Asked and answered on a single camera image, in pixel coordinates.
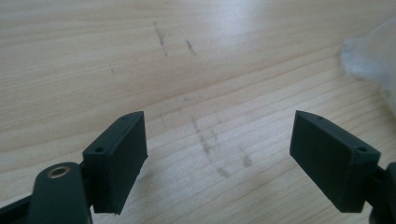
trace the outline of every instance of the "crumpled plastic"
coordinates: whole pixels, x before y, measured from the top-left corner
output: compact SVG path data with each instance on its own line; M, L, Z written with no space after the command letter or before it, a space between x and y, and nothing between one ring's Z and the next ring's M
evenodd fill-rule
M349 38L341 48L346 73L376 80L396 116L396 17L368 35Z

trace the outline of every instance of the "screw hole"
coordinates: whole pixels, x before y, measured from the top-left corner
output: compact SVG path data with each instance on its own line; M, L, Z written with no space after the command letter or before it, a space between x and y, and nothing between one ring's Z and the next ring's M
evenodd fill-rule
M52 179L59 178L63 175L66 175L67 173L69 173L69 171L70 171L70 168L68 166L56 167L47 173L47 177L52 178Z
M358 151L360 151L360 152L366 152L367 151L367 148L365 148L365 147L357 147L356 149Z
M97 147L96 149L95 149L95 152L103 152L103 151L105 151L105 149L104 148L102 148L102 147Z

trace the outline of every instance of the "wood grain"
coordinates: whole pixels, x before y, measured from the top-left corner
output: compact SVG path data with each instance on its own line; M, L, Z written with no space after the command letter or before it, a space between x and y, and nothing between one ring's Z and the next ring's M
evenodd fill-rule
M396 161L373 82L346 76L343 41L390 0L0 3L0 206L144 110L148 160L122 214L95 223L367 223L341 214L289 155L295 110Z

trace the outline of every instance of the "light wood tabletop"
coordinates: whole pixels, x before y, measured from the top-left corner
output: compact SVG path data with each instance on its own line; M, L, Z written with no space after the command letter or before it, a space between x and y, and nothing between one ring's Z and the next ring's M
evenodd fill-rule
M290 156L296 110L396 161L378 84L346 76L343 41L391 0L0 2L0 206L124 114L148 159L121 215L94 223L368 223L341 214Z

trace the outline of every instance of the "white plastic bag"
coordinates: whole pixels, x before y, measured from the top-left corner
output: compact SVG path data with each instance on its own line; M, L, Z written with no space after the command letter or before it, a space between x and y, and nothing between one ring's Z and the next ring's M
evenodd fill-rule
M396 17L370 34L350 38L341 49L347 74L377 80L396 116Z

